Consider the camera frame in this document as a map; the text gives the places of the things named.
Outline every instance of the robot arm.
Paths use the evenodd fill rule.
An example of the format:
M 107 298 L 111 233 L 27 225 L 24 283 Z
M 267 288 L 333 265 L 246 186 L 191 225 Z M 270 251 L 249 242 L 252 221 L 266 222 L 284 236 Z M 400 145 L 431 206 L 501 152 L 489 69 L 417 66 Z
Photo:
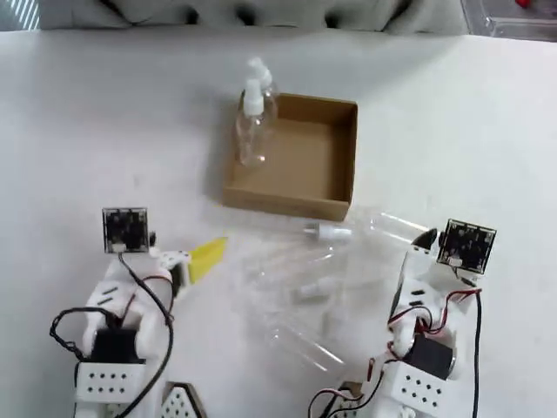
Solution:
M 451 219 L 439 240 L 432 231 L 406 253 L 387 322 L 393 340 L 382 361 L 370 361 L 372 371 L 362 385 L 365 401 L 338 409 L 346 401 L 337 399 L 332 413 L 321 418 L 348 411 L 366 418 L 451 416 L 446 399 L 469 362 L 461 323 L 469 296 L 480 291 L 475 283 L 484 273 L 495 231 Z
M 118 252 L 118 257 L 86 307 L 70 310 L 86 312 L 82 349 L 57 337 L 56 325 L 63 315 L 51 330 L 80 361 L 74 417 L 160 416 L 169 387 L 164 369 L 172 346 L 172 308 L 221 260 L 226 239 L 215 239 L 189 253 L 161 253 L 154 239 L 148 239 L 144 209 L 104 210 L 104 235 L 106 251 Z M 193 406 L 191 388 L 183 385 L 172 391 L 183 399 L 173 413 L 184 410 L 193 418 L 203 416 Z

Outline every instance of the white table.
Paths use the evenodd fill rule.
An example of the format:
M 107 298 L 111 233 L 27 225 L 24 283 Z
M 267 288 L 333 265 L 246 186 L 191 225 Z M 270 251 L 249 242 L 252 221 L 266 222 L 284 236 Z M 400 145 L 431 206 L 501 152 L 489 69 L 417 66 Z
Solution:
M 195 28 L 0 35 L 2 416 L 70 415 L 73 358 L 48 329 L 104 273 L 101 207 L 149 207 L 170 249 L 223 231 L 207 208 L 254 53 L 283 91 L 359 103 L 355 204 L 499 230 L 480 413 L 549 416 L 557 46 Z M 210 417 L 304 416 L 315 387 L 275 381 L 256 362 L 231 302 L 234 273 L 219 266 L 177 311 L 171 378 L 193 382 Z M 82 326 L 62 332 L 79 338 Z M 351 346 L 372 355 L 366 337 Z M 455 416 L 469 416 L 471 391 L 463 399 Z

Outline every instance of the bottle cap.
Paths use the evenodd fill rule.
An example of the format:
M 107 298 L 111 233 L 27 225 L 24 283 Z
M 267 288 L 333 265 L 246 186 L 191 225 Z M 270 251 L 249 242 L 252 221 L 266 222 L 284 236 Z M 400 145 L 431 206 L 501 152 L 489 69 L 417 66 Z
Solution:
M 271 85 L 272 74 L 260 57 L 250 59 L 247 65 L 251 70 L 250 77 L 256 78 L 261 84 L 262 89 L 266 89 Z
M 264 103 L 261 94 L 261 84 L 254 78 L 245 80 L 244 114 L 258 116 L 263 113 Z
M 319 241 L 348 242 L 353 238 L 352 229 L 341 228 L 329 224 L 309 224 L 304 228 L 304 232 Z

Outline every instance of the clear plastic bottle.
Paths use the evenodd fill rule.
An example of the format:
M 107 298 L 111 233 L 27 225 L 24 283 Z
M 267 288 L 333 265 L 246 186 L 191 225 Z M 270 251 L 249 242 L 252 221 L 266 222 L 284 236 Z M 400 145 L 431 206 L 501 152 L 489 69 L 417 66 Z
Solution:
M 265 162 L 265 142 L 270 126 L 264 110 L 261 84 L 257 79 L 248 78 L 245 82 L 242 109 L 236 117 L 239 158 L 240 163 L 246 167 L 255 167 Z
M 265 113 L 267 113 L 267 118 L 272 123 L 279 115 L 279 89 L 277 84 L 273 81 L 269 68 L 260 57 L 250 59 L 247 64 L 250 67 L 250 77 L 256 78 L 261 85 L 261 92 L 265 101 Z

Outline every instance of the brown box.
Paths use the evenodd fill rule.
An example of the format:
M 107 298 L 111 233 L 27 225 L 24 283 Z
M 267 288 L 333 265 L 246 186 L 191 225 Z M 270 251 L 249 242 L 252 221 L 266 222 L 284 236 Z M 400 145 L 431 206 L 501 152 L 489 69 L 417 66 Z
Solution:
M 342 220 L 352 202 L 358 105 L 282 94 L 265 162 L 247 168 L 234 152 L 223 203 L 304 218 Z

